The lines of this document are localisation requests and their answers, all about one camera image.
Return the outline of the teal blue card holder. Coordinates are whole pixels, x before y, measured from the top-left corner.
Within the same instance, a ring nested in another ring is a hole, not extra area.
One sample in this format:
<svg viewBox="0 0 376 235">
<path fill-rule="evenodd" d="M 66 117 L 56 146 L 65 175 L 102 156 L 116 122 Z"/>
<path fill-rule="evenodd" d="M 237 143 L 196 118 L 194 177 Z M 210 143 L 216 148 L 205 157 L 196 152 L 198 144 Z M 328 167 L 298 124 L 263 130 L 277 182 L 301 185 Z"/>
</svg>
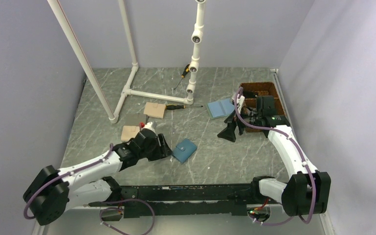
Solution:
<svg viewBox="0 0 376 235">
<path fill-rule="evenodd" d="M 181 163 L 185 163 L 192 154 L 197 150 L 197 145 L 194 144 L 189 139 L 184 139 L 180 143 L 178 143 L 174 150 L 173 156 Z"/>
</svg>

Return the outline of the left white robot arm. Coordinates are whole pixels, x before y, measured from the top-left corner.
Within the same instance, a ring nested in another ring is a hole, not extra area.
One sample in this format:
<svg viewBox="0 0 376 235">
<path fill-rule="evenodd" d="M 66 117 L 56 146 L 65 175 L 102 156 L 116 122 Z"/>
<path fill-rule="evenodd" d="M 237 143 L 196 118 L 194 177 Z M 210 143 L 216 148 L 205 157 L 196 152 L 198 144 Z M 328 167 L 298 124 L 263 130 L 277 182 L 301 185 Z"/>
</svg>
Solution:
<svg viewBox="0 0 376 235">
<path fill-rule="evenodd" d="M 70 167 L 42 168 L 22 198 L 23 216 L 48 225 L 80 205 L 102 202 L 110 206 L 121 199 L 121 188 L 111 175 L 134 166 L 141 159 L 156 161 L 172 155 L 163 134 L 144 128 L 136 137 L 110 144 L 107 152 Z"/>
</svg>

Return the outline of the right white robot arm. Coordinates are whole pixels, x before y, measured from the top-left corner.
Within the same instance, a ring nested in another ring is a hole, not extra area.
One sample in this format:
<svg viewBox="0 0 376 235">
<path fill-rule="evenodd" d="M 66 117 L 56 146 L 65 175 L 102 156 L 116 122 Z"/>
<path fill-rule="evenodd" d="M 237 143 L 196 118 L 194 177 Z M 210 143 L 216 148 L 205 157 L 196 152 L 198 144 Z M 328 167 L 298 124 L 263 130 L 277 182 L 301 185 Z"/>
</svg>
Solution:
<svg viewBox="0 0 376 235">
<path fill-rule="evenodd" d="M 293 135 L 286 116 L 275 108 L 273 96 L 257 96 L 256 109 L 242 114 L 245 97 L 236 94 L 232 97 L 234 111 L 226 118 L 227 127 L 218 137 L 231 142 L 236 141 L 235 130 L 243 134 L 245 128 L 262 130 L 281 157 L 289 180 L 283 183 L 271 176 L 253 178 L 247 196 L 255 203 L 273 199 L 283 207 L 289 217 L 299 217 L 309 223 L 314 214 L 324 213 L 327 209 L 331 178 L 327 172 L 321 172 L 309 160 Z"/>
</svg>

